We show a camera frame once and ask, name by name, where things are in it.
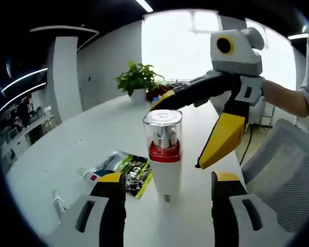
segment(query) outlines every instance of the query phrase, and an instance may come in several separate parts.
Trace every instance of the yellow lens ring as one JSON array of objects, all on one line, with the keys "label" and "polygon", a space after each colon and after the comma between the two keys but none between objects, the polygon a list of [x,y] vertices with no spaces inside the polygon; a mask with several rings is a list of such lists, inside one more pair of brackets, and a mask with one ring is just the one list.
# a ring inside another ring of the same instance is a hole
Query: yellow lens ring
[{"label": "yellow lens ring", "polygon": [[[228,43],[230,45],[229,51],[225,51],[227,49],[226,41],[228,41]],[[231,38],[228,37],[228,36],[220,36],[216,41],[216,46],[217,46],[218,50],[221,51],[221,53],[223,53],[224,55],[231,55],[234,51],[234,44],[233,44]]]}]

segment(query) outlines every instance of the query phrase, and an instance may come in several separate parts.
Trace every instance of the cable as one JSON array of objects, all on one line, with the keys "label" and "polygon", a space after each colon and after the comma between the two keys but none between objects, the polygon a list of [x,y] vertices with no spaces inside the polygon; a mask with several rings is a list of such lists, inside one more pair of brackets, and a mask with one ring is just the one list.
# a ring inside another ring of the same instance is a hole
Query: cable
[{"label": "cable", "polygon": [[252,126],[252,125],[250,125],[250,131],[251,131],[251,134],[250,134],[250,136],[249,136],[249,141],[248,141],[247,147],[246,147],[246,149],[245,149],[245,152],[244,152],[244,154],[243,154],[242,160],[241,160],[241,162],[239,163],[240,166],[242,165],[242,162],[243,162],[243,160],[244,160],[244,158],[245,158],[245,154],[247,153],[248,147],[249,147],[249,145],[251,144],[251,141],[252,141],[252,135],[253,135],[253,126]]}]

